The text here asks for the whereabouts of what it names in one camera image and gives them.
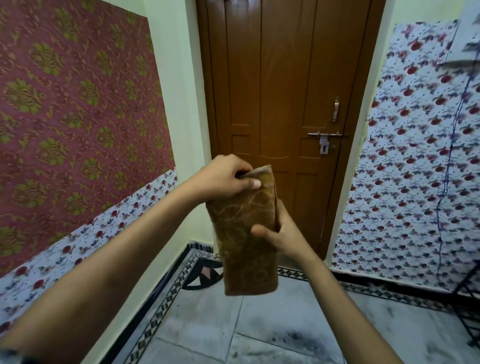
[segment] wooden door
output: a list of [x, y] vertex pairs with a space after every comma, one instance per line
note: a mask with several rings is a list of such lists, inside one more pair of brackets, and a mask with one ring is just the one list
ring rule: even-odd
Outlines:
[[344, 139], [330, 137], [320, 154], [319, 138], [308, 134], [344, 132], [369, 6], [197, 1], [213, 155], [271, 164], [278, 196], [317, 252]]

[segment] white floral wallpaper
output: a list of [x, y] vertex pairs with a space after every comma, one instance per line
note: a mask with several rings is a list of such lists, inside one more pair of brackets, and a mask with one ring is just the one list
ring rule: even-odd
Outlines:
[[120, 234], [176, 183], [174, 168], [0, 278], [0, 335], [61, 276]]
[[441, 65], [456, 26], [396, 26], [332, 268], [452, 290], [480, 259], [480, 76]]

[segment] wallpaper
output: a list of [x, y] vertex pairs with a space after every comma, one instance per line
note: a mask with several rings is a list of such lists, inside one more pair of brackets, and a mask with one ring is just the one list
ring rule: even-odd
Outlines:
[[480, 77], [441, 66], [455, 30], [395, 28], [333, 268], [452, 290], [480, 258]]
[[174, 167], [147, 19], [0, 5], [0, 275]]
[[120, 234], [176, 183], [175, 169], [169, 170], [0, 278], [0, 335], [61, 276]]

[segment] tiled floor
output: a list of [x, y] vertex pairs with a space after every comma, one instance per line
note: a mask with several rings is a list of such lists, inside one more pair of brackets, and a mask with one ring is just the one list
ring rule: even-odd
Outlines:
[[[308, 282], [281, 276], [274, 293], [249, 297], [226, 297], [223, 280], [180, 290], [200, 256], [211, 254], [189, 252], [115, 364], [344, 363]], [[453, 314], [349, 294], [406, 364], [480, 363]]]

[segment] hand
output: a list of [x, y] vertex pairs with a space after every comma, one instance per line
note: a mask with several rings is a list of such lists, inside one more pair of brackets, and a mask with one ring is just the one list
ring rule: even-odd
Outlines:
[[193, 175], [186, 184], [195, 190], [199, 203], [231, 197], [243, 190], [257, 189], [262, 183], [254, 178], [239, 180], [238, 172], [249, 172], [252, 166], [230, 154], [216, 156], [209, 164]]
[[277, 212], [280, 232], [274, 232], [263, 225], [255, 224], [252, 226], [252, 234], [267, 239], [278, 251], [292, 258], [301, 266], [310, 258], [317, 257], [281, 200], [277, 200]]

